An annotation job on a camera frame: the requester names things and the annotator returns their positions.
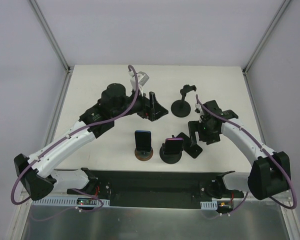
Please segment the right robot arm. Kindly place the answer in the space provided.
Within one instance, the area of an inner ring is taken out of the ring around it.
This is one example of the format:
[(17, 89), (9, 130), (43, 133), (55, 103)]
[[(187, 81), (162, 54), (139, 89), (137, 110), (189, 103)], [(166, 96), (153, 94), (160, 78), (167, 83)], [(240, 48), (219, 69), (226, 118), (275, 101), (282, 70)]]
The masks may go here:
[(205, 188), (209, 196), (221, 199), (232, 191), (243, 191), (264, 200), (291, 189), (290, 159), (285, 152), (276, 152), (259, 142), (235, 112), (223, 111), (215, 100), (197, 102), (195, 112), (199, 119), (188, 122), (191, 145), (198, 141), (215, 144), (225, 136), (251, 165), (249, 173), (230, 170), (218, 174)]

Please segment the blue phone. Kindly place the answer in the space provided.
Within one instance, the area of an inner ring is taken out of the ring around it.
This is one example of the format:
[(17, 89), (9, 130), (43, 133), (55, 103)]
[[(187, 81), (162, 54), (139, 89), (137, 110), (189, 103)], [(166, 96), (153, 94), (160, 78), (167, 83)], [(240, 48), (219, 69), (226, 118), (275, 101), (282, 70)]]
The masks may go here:
[(152, 135), (148, 130), (134, 132), (135, 148), (137, 152), (150, 152), (152, 149)]

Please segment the black phone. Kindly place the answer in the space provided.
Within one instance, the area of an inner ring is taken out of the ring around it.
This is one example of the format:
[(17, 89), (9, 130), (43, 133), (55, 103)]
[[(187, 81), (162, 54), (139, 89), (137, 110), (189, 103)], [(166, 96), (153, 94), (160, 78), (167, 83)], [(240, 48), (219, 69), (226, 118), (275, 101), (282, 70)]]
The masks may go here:
[(176, 137), (183, 139), (183, 150), (191, 158), (196, 159), (203, 152), (203, 149), (198, 144), (192, 144), (191, 138), (185, 133), (181, 132)]

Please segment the purple phone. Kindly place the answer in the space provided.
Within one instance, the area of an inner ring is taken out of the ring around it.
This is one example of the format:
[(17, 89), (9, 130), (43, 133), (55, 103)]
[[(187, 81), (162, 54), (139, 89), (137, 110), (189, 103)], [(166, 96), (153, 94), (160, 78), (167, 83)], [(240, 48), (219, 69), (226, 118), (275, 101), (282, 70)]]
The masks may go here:
[(182, 137), (167, 138), (164, 142), (163, 153), (165, 155), (178, 155), (182, 152), (184, 139)]

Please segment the black clamp phone stand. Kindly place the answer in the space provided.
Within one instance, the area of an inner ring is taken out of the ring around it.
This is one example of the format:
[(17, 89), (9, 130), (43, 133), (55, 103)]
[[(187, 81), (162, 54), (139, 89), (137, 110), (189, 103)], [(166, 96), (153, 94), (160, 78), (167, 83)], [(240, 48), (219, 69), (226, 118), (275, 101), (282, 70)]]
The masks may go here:
[(162, 143), (161, 147), (160, 147), (160, 150), (159, 150), (159, 156), (161, 158), (161, 160), (163, 162), (165, 162), (166, 164), (176, 164), (177, 162), (180, 161), (181, 157), (182, 157), (182, 152), (184, 150), (182, 150), (182, 152), (180, 154), (176, 154), (176, 155), (166, 155), (164, 154), (163, 150), (164, 150), (164, 146), (165, 146), (165, 141), (164, 143)]

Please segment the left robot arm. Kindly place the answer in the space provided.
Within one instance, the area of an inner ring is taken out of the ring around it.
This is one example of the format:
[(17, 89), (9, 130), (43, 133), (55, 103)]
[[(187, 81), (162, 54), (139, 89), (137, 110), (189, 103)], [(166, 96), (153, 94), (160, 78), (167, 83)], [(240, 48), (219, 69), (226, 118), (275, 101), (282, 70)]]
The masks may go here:
[(88, 168), (55, 168), (75, 151), (113, 128), (115, 120), (121, 117), (137, 114), (154, 122), (169, 113), (158, 103), (154, 92), (146, 96), (140, 90), (135, 88), (131, 96), (127, 96), (122, 84), (108, 85), (97, 103), (88, 108), (62, 137), (29, 156), (17, 155), (14, 158), (17, 180), (10, 194), (12, 203), (18, 205), (14, 198), (18, 183), (22, 183), (33, 201), (46, 197), (53, 190), (96, 196), (99, 183)]

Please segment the black tall phone stand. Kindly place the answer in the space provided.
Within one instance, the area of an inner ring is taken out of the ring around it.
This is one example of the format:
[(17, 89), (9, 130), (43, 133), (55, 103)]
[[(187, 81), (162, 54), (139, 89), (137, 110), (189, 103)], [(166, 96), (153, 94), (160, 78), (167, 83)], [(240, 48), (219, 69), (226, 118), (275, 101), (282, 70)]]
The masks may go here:
[(180, 90), (181, 99), (174, 101), (170, 107), (171, 112), (174, 116), (178, 118), (185, 118), (190, 114), (191, 106), (185, 100), (185, 98), (189, 92), (191, 91), (195, 92), (196, 90), (197, 87), (195, 85), (186, 84), (183, 86), (183, 88)]

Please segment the brown base phone stand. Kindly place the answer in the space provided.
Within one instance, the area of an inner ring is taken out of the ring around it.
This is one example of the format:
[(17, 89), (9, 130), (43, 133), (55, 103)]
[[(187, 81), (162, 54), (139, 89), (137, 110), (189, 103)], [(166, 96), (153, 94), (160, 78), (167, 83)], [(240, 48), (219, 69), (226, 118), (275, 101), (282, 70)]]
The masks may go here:
[(151, 148), (150, 151), (137, 151), (137, 149), (134, 150), (135, 157), (142, 162), (150, 160), (153, 157), (153, 154), (153, 148)]

